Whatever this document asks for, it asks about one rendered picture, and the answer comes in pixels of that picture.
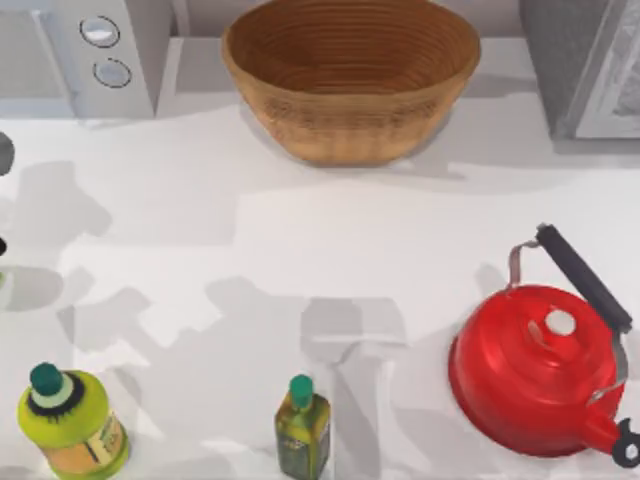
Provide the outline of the yellow-green round bottle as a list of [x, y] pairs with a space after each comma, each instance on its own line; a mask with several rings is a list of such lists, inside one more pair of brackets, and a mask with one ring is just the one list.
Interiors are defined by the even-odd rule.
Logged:
[[127, 431], [96, 376], [42, 362], [29, 381], [17, 422], [59, 480], [109, 480], [124, 467]]

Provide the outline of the brown woven basket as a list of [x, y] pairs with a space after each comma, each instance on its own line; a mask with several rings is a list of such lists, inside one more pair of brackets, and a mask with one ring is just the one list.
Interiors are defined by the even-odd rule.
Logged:
[[241, 97], [290, 155], [379, 166], [440, 127], [478, 66], [481, 42], [434, 0], [267, 0], [223, 33]]

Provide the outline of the round microwave knob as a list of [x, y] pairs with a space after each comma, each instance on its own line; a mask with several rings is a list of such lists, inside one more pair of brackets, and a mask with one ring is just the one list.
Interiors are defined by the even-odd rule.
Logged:
[[107, 58], [95, 62], [92, 70], [94, 78], [107, 88], [124, 88], [132, 80], [130, 68], [124, 62], [115, 58]]
[[98, 48], [111, 48], [120, 39], [120, 30], [117, 24], [105, 16], [81, 20], [79, 31], [87, 43]]

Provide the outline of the pale microwave oven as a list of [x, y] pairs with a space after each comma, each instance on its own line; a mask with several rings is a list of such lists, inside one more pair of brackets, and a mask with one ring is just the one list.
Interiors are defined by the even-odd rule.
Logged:
[[[0, 0], [0, 118], [81, 120], [151, 117], [163, 61], [145, 64], [138, 17], [145, 0]], [[105, 16], [120, 39], [111, 48], [87, 43], [80, 21]], [[124, 88], [101, 85], [95, 62], [115, 58], [132, 72]]]

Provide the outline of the olive green square bottle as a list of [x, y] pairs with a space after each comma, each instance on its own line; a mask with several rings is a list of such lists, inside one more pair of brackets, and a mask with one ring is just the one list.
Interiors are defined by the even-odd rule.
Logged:
[[329, 459], [331, 406], [312, 378], [294, 376], [275, 416], [280, 470], [294, 480], [319, 480]]

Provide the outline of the grey rounded box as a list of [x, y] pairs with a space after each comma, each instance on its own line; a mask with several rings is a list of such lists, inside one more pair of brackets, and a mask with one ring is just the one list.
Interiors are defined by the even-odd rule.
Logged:
[[15, 159], [15, 146], [11, 138], [0, 132], [0, 177], [7, 175]]

